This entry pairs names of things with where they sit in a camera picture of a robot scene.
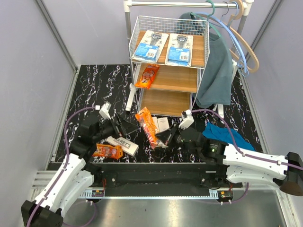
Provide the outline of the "orange razor bag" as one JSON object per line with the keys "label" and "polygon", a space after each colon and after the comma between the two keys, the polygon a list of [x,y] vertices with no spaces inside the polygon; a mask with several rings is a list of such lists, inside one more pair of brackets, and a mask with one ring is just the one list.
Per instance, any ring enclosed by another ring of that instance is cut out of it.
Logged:
{"label": "orange razor bag", "polygon": [[135,87],[149,89],[154,82],[159,69],[159,65],[148,64],[141,74],[139,81],[135,84]]}
{"label": "orange razor bag", "polygon": [[93,157],[107,157],[119,159],[124,155],[124,152],[120,145],[112,146],[108,144],[97,143],[96,146],[97,150],[93,153]]}
{"label": "orange razor bag", "polygon": [[150,111],[147,107],[144,107],[135,115],[140,126],[143,128],[144,133],[150,143],[152,149],[162,148],[163,144],[160,139],[156,137],[159,130],[151,116]]}

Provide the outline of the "blue razor blister pack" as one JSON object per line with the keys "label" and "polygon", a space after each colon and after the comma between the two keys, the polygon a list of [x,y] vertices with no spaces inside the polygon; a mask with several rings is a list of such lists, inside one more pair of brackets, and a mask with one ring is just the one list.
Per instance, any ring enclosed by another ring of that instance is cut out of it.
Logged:
{"label": "blue razor blister pack", "polygon": [[193,39],[192,35],[170,33],[165,65],[191,67]]}

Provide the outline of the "orange razor bag front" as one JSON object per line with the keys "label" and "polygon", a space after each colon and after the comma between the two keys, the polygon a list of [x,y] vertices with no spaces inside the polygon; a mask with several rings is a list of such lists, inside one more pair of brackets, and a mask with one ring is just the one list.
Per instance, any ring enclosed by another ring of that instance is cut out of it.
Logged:
{"label": "orange razor bag front", "polygon": [[160,139],[156,137],[159,130],[151,116],[150,111],[147,107],[144,107],[135,115],[140,126],[143,128],[144,133],[150,143],[152,149],[162,148],[163,144]]}

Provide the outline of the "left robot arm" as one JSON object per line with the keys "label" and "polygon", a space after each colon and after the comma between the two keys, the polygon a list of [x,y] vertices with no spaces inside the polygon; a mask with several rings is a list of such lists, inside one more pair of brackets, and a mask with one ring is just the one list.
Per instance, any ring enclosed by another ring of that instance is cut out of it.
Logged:
{"label": "left robot arm", "polygon": [[89,186],[98,187],[102,183],[100,167],[89,162],[97,150],[97,142],[108,137],[125,137],[137,129],[118,114],[103,122],[96,115],[85,119],[67,145],[64,161],[48,185],[33,201],[26,200],[21,206],[24,226],[62,226],[64,216],[78,197]]}

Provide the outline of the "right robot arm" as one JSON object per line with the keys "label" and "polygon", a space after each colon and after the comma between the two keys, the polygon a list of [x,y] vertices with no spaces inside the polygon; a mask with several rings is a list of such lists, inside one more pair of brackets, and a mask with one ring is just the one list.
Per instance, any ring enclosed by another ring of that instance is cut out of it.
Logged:
{"label": "right robot arm", "polygon": [[208,139],[191,127],[180,129],[177,124],[156,137],[168,147],[180,147],[208,165],[219,166],[221,172],[215,175],[219,187],[257,183],[278,187],[294,196],[303,194],[303,161],[297,153],[282,156],[239,149],[233,144]]}

